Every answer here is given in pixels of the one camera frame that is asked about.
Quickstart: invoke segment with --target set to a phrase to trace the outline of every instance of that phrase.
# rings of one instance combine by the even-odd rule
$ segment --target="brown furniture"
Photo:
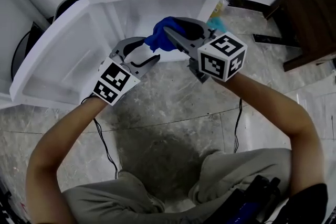
[[[276,0],[264,16],[276,19],[280,11],[288,17],[302,48],[301,56],[283,64],[285,71],[336,52],[336,0]]]

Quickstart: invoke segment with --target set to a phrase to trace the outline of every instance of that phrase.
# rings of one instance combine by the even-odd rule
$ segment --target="person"
[[[116,180],[61,193],[57,169],[81,132],[107,105],[90,98],[53,126],[30,157],[26,197],[33,223],[203,223],[236,188],[246,189],[257,175],[278,177],[282,198],[290,197],[280,211],[279,219],[285,221],[281,223],[322,223],[328,201],[323,151],[305,109],[240,73],[227,82],[216,82],[283,131],[290,138],[291,151],[274,148],[207,156],[199,181],[188,194],[196,206],[185,212],[164,213],[163,203],[127,171]]]

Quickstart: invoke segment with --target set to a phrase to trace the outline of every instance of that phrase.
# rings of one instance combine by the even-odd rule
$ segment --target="gray tile floor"
[[[299,49],[258,45],[250,35],[279,36],[273,21],[266,21],[261,13],[231,7],[224,11],[223,20],[248,45],[242,73],[302,104],[317,125],[326,156],[336,159],[332,65],[307,65],[284,73],[282,63],[300,53]],[[201,85],[186,65],[185,61],[158,64],[126,98],[97,118],[112,157],[168,204],[185,199],[206,154],[233,152],[238,115],[238,97],[212,80]],[[25,203],[25,173],[34,146],[66,113],[26,105],[0,111],[0,177],[16,204]],[[290,146],[288,139],[250,106],[243,108],[238,137],[239,151]],[[113,177],[113,166],[95,125],[90,124],[58,172],[60,187],[65,190]],[[184,200],[182,205],[186,208],[190,203]],[[172,204],[167,211],[180,209]]]

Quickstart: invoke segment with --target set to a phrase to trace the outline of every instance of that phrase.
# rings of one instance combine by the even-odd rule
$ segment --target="black cable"
[[[237,128],[238,128],[238,123],[239,123],[239,119],[240,119],[242,111],[243,111],[243,100],[240,99],[240,101],[239,101],[239,115],[238,115],[237,122],[236,122],[236,127],[235,127],[235,149],[234,149],[235,153],[237,152],[238,147],[239,147],[239,140],[238,140],[238,137],[237,137]]]
[[[14,65],[14,58],[15,58],[15,55],[17,53],[17,50],[19,49],[20,47],[20,44],[22,43],[22,41],[25,39],[26,36],[28,36],[30,33],[30,31],[28,31],[24,36],[23,38],[20,40],[19,44],[16,46],[16,49],[15,49],[15,52],[14,52],[14,55],[13,55],[13,58],[12,58],[12,64],[10,65],[10,75],[11,75],[11,78],[12,78],[12,81],[14,80],[14,75],[13,75],[13,65]]]
[[[81,104],[83,104],[83,102],[89,98],[99,98],[98,96],[95,96],[93,93],[91,95],[89,95],[88,97],[84,98],[83,101],[81,102]],[[109,150],[106,146],[106,142],[104,140],[104,137],[103,137],[103,132],[102,132],[102,129],[101,129],[101,125],[98,123],[98,121],[96,119],[93,119],[93,121],[95,122],[96,124],[96,127],[97,127],[97,131],[98,131],[98,134],[99,134],[99,137],[100,139],[102,140],[103,144],[104,144],[104,147],[105,147],[105,150],[106,150],[106,155],[107,155],[107,159],[114,165],[114,169],[116,171],[116,173],[114,174],[114,178],[116,179],[117,176],[118,176],[118,169],[117,169],[117,166],[115,164],[115,162],[113,161],[110,153],[109,153]]]

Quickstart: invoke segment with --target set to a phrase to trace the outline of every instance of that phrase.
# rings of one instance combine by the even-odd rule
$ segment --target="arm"
[[[33,223],[76,223],[59,189],[57,169],[82,131],[106,105],[99,98],[88,99],[38,142],[26,177],[27,204]]]
[[[320,139],[310,116],[302,106],[240,73],[227,82],[216,82],[253,106],[290,138],[291,196],[315,184],[324,183]]]

